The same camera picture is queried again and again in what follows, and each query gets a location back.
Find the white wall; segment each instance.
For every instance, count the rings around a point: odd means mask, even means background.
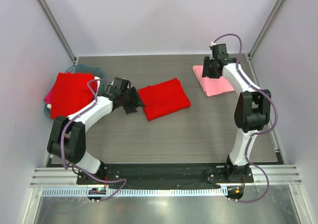
[[[254,63],[260,83],[278,106],[284,158],[296,164],[318,210],[318,0],[287,0],[261,43]]]
[[[0,223],[21,223],[52,121],[43,98],[71,60],[36,0],[0,0]]]
[[[209,53],[237,33],[249,52],[276,0],[46,0],[77,56]],[[237,53],[236,39],[224,39]]]

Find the folded red cloth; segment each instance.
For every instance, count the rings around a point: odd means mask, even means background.
[[[71,115],[90,104],[93,94],[87,83],[93,80],[92,74],[63,74],[59,73],[52,91],[51,118]],[[96,83],[90,86],[95,89]]]
[[[138,94],[146,105],[143,109],[148,121],[191,106],[177,78],[141,88]]]

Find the cable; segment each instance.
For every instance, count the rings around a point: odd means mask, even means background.
[[[244,189],[244,188],[245,188],[245,178],[244,178],[244,175],[242,176],[242,181],[243,181],[243,187],[242,187],[242,189]]]
[[[88,83],[87,83],[87,87],[89,88],[89,90],[93,93],[94,95],[94,98],[95,98],[95,102],[90,106],[88,107],[87,109],[83,110],[82,112],[80,112],[78,115],[74,116],[72,119],[70,119],[67,124],[65,125],[65,127],[63,128],[62,130],[62,134],[61,134],[61,158],[62,158],[62,162],[63,162],[63,167],[64,169],[68,169],[70,164],[69,163],[66,163],[66,159],[65,159],[65,154],[64,154],[64,136],[65,136],[65,133],[66,133],[66,130],[68,129],[68,127],[70,126],[70,124],[76,120],[78,117],[80,117],[81,115],[85,114],[87,111],[89,111],[90,109],[92,109],[96,104],[97,104],[97,94],[94,92],[94,90],[91,88],[90,86],[90,83],[93,82],[93,81],[106,81],[106,82],[109,82],[109,83],[112,83],[112,81],[110,80],[106,80],[106,79],[93,79],[93,80],[90,80]],[[125,178],[122,178],[122,179],[119,179],[119,180],[115,180],[115,181],[106,181],[106,180],[102,180],[102,179],[99,179],[97,177],[95,177],[93,174],[87,172],[86,170],[76,166],[75,164],[71,164],[72,167],[74,168],[77,168],[78,170],[82,171],[83,173],[85,173],[87,176],[89,176],[90,178],[98,181],[98,182],[101,182],[101,183],[106,183],[106,184],[110,184],[110,183],[119,183],[119,182],[123,182],[123,184],[111,195],[109,195],[108,197],[106,198],[102,198],[100,199],[99,201],[102,202],[102,201],[106,201],[110,198],[112,198],[114,195],[116,195],[125,185],[126,185],[126,182],[127,180]]]
[[[76,175],[79,174],[79,173],[76,173],[76,172],[75,172],[74,167],[72,167],[72,171],[73,171],[73,173],[76,174]]]
[[[220,36],[219,38],[217,38],[217,39],[216,39],[215,41],[213,41],[213,42],[215,43],[215,42],[217,42],[219,39],[221,39],[221,38],[223,38],[223,37],[226,37],[226,36],[234,36],[234,37],[237,37],[237,39],[238,39],[238,41],[239,41],[239,52],[238,52],[238,54],[240,55],[240,54],[242,53],[242,40],[241,40],[241,38],[240,38],[238,35],[236,35],[236,34],[224,34],[224,35]],[[271,127],[270,129],[268,129],[267,131],[255,132],[255,133],[251,134],[250,137],[249,137],[249,140],[248,140],[248,142],[247,142],[247,146],[246,146],[246,148],[245,148],[245,152],[244,152],[244,156],[245,156],[246,161],[247,161],[250,165],[252,165],[252,166],[258,168],[258,169],[264,174],[264,176],[265,176],[265,178],[266,178],[266,190],[265,190],[265,192],[264,192],[259,198],[256,198],[256,199],[254,199],[254,200],[249,200],[249,201],[237,200],[237,199],[230,198],[230,200],[235,201],[235,202],[239,202],[239,203],[254,203],[254,202],[257,202],[257,201],[261,200],[261,199],[262,199],[263,197],[265,197],[265,195],[267,194],[267,192],[268,192],[268,190],[269,190],[269,179],[268,179],[268,176],[267,176],[266,172],[264,171],[264,169],[262,169],[262,168],[261,168],[260,166],[258,166],[257,164],[252,163],[251,161],[249,161],[249,159],[248,159],[248,157],[247,157],[248,148],[249,148],[249,146],[250,146],[250,144],[251,144],[251,142],[252,142],[253,136],[255,136],[255,135],[265,135],[265,134],[268,134],[268,133],[270,133],[270,132],[276,127],[277,121],[278,121],[278,112],[277,112],[277,107],[276,107],[275,103],[272,101],[272,99],[271,99],[267,94],[265,94],[262,90],[258,89],[258,88],[255,87],[254,85],[250,84],[250,82],[246,79],[246,77],[244,76],[244,74],[240,71],[240,69],[239,69],[239,59],[237,59],[236,69],[237,69],[237,72],[238,72],[238,74],[240,75],[240,77],[246,82],[246,84],[247,84],[249,87],[251,87],[251,88],[253,88],[254,90],[258,91],[260,94],[262,94],[262,95],[270,102],[270,104],[272,105],[272,107],[273,107],[273,109],[274,109],[274,113],[275,113],[275,121],[274,121],[274,124],[272,125],[272,127]]]

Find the pink cloth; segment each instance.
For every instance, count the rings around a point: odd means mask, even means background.
[[[220,77],[219,79],[202,77],[203,66],[201,65],[194,65],[193,71],[206,96],[215,96],[225,92],[234,91],[232,85],[224,77]]]

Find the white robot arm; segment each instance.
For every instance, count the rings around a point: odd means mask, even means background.
[[[65,158],[68,162],[94,174],[97,178],[104,179],[105,165],[86,151],[85,134],[100,118],[121,106],[126,114],[129,114],[137,112],[137,107],[145,105],[137,90],[131,87],[128,80],[116,77],[114,83],[108,86],[107,91],[102,96],[97,97],[97,101],[92,101],[68,117],[60,116],[54,120],[47,147],[48,152],[61,157],[62,130],[72,118],[79,116],[67,128],[66,134],[69,134],[69,137],[64,138]]]
[[[238,128],[233,150],[226,161],[226,173],[229,180],[235,180],[247,173],[251,149],[257,137],[255,133],[261,131],[269,122],[270,102],[257,90],[261,90],[244,73],[236,59],[229,58],[225,44],[213,44],[212,54],[204,58],[202,77],[226,78],[239,96],[234,114],[235,124]],[[269,90],[262,90],[271,97]],[[245,150],[248,140],[251,142],[247,154]]]

